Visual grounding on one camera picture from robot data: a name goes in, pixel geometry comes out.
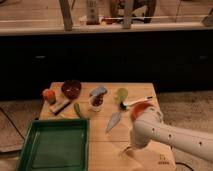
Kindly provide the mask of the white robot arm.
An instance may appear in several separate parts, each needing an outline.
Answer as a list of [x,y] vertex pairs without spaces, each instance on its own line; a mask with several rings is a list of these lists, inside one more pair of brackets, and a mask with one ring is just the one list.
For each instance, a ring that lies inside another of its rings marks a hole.
[[213,133],[167,125],[163,113],[154,106],[140,111],[133,121],[129,148],[145,148],[151,140],[213,163]]

